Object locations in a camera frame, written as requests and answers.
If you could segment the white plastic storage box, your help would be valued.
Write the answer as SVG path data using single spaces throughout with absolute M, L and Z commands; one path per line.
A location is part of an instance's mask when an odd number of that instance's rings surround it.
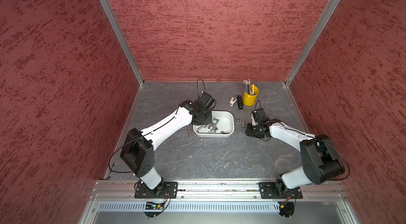
M 213 111 L 208 125 L 193 125 L 194 133 L 200 138 L 228 138 L 235 131 L 234 116 L 228 111 Z

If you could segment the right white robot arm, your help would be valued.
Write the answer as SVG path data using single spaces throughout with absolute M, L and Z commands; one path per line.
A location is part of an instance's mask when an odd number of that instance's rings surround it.
M 261 140 L 266 137 L 278 139 L 300 152 L 301 167 L 277 177 L 273 191 L 279 197 L 298 187 L 321 184 L 345 173 L 338 150 L 324 134 L 308 134 L 279 120 L 248 123 L 245 134 Z

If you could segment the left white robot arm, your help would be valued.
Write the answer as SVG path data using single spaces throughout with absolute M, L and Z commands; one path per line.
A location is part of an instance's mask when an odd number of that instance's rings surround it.
M 163 178 L 155 165 L 154 151 L 178 130 L 193 124 L 211 123 L 211 112 L 216 105 L 214 98 L 200 96 L 195 101 L 186 100 L 168 117 L 141 131 L 131 129 L 123 147 L 120 158 L 150 190 L 160 190 Z

